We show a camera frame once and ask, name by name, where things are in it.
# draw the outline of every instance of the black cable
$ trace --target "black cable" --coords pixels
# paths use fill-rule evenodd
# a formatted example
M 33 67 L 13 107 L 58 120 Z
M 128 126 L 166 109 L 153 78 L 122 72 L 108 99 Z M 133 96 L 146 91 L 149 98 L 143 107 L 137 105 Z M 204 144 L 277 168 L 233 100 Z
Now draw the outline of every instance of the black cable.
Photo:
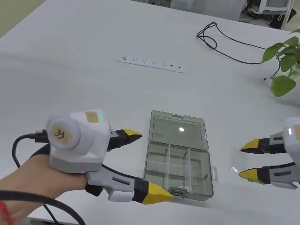
M 224 33 L 219 29 L 218 24 L 217 24 L 216 22 L 211 22 L 210 24 L 206 25 L 205 28 L 204 28 L 203 30 L 201 30 L 201 31 L 199 31 L 199 32 L 197 33 L 197 38 L 199 38 L 200 40 L 202 40 L 202 41 L 203 41 L 210 49 L 212 49 L 212 50 L 218 52 L 219 54 L 221 54 L 221 55 L 223 55 L 223 56 L 226 56 L 226 57 L 228 57 L 228 58 L 230 58 L 230 59 L 232 59 L 232 60 L 234 60 L 234 61 L 236 61 L 236 62 L 241 62 L 241 63 L 248 64 L 248 65 L 259 65 L 259 64 L 263 64 L 262 62 L 244 62 L 244 61 L 241 61 L 241 60 L 239 60 L 239 59 L 236 59 L 236 58 L 234 58 L 234 57 L 232 57 L 232 56 L 229 56 L 229 55 L 227 55 L 227 54 L 225 54 L 225 53 L 223 53 L 223 52 L 217 50 L 217 47 L 218 47 L 217 41 L 216 41 L 214 38 L 205 35 L 205 32 L 206 32 L 208 29 L 212 28 L 212 27 L 216 27 L 217 30 L 218 30 L 222 35 L 224 35 L 226 38 L 228 38 L 228 39 L 230 39 L 230 40 L 232 40 L 232 41 L 241 43 L 241 44 L 243 44 L 243 45 L 248 45 L 248 46 L 251 46 L 251 47 L 255 47 L 255 48 L 259 48 L 259 49 L 264 49 L 264 50 L 266 50 L 266 48 L 259 47 L 259 46 L 256 46 L 256 45 L 252 45 L 252 44 L 248 44 L 248 43 L 245 43 L 245 42 L 242 42 L 242 41 L 238 41 L 238 40 L 236 40 L 236 39 L 234 39 L 234 38 L 232 38 L 232 37 L 229 37 L 228 35 L 224 34 Z M 212 46 L 211 44 L 209 44 L 209 43 L 206 41 L 206 38 L 212 40 L 212 41 L 214 42 L 215 46 Z M 278 70 L 276 71 L 276 73 L 275 73 L 273 76 L 275 76 L 275 75 L 277 74 L 277 72 L 280 70 L 280 61 L 279 61 L 279 59 L 277 59 L 277 60 L 278 60 L 278 62 L 279 62 L 279 68 L 278 68 Z
M 21 165 L 19 163 L 19 160 L 17 159 L 16 156 L 16 149 L 17 149 L 17 145 L 18 143 L 26 138 L 30 138 L 30 139 L 35 139 L 36 138 L 36 134 L 27 134 L 27 135 L 22 135 L 20 137 L 18 137 L 14 144 L 13 144 L 13 148 L 12 148 L 12 156 L 13 156 L 13 160 L 15 162 L 15 164 L 17 165 L 17 167 L 19 168 Z M 48 206 L 44 205 L 44 208 L 46 209 L 46 211 L 49 213 L 49 215 L 51 216 L 52 220 L 55 222 L 56 225 L 60 225 L 59 222 L 57 221 L 57 219 L 55 218 L 55 216 L 53 215 L 53 213 L 50 211 L 50 209 L 48 208 Z
M 60 201 L 46 196 L 18 191 L 0 191 L 0 201 L 8 200 L 48 204 L 65 211 L 67 214 L 72 216 L 78 222 L 79 225 L 85 225 L 84 220 L 74 209 Z

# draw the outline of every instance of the power outlet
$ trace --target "power outlet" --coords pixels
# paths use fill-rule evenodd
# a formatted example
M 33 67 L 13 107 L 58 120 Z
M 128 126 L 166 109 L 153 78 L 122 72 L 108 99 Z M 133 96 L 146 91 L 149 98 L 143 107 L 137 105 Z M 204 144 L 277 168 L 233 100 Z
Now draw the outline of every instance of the power outlet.
M 144 66 L 144 67 L 151 67 L 156 69 L 163 69 L 163 70 L 170 70 L 177 73 L 185 74 L 185 70 L 181 65 L 175 65 L 172 63 L 157 61 L 157 60 L 150 60 L 147 58 L 135 57 L 135 56 L 128 56 L 123 55 L 120 58 L 116 59 L 117 62 L 125 62 L 133 65 Z

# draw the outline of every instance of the gray plastic part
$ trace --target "gray plastic part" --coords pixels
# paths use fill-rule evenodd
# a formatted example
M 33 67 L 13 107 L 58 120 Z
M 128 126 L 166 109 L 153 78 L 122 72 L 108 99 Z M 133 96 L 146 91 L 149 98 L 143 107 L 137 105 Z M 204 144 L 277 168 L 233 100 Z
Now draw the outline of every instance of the gray plastic part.
M 270 136 L 269 145 L 284 144 L 282 132 Z
M 64 173 L 85 173 L 88 171 L 98 171 L 102 165 L 102 163 L 75 163 L 68 162 L 63 159 L 50 156 L 49 159 L 50 167 L 55 170 L 62 171 Z
M 88 184 L 102 186 L 110 195 L 113 191 L 134 192 L 135 179 L 101 167 L 97 172 L 86 173 Z
M 296 165 L 269 169 L 269 172 L 271 184 L 276 187 L 296 189 L 293 182 L 300 182 L 300 168 Z

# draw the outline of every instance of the green leaf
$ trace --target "green leaf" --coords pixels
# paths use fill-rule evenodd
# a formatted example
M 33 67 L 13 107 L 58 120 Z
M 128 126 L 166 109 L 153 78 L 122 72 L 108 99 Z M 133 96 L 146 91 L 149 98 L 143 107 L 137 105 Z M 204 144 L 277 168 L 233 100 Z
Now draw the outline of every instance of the green leaf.
M 290 34 L 293 34 L 293 33 L 300 33 L 300 29 L 296 29 L 293 32 L 291 32 Z
M 296 49 L 296 47 L 288 46 L 288 47 L 284 48 L 280 53 L 277 54 L 277 58 L 279 58 L 280 56 L 282 56 L 285 53 L 294 53 L 295 49 Z
M 294 55 L 286 55 L 280 60 L 280 67 L 282 72 L 288 71 L 296 63 L 296 57 Z
M 277 54 L 278 50 L 280 48 L 282 48 L 283 46 L 284 46 L 283 43 L 277 43 L 277 44 L 274 44 L 273 46 L 267 48 L 263 54 L 262 62 L 266 62 L 266 61 L 269 61 L 270 59 L 272 59 Z
M 299 38 L 291 37 L 290 39 L 287 39 L 283 44 L 296 47 L 298 45 L 298 42 L 299 42 Z
M 281 97 L 296 87 L 296 82 L 288 76 L 278 76 L 272 81 L 271 91 L 274 96 Z

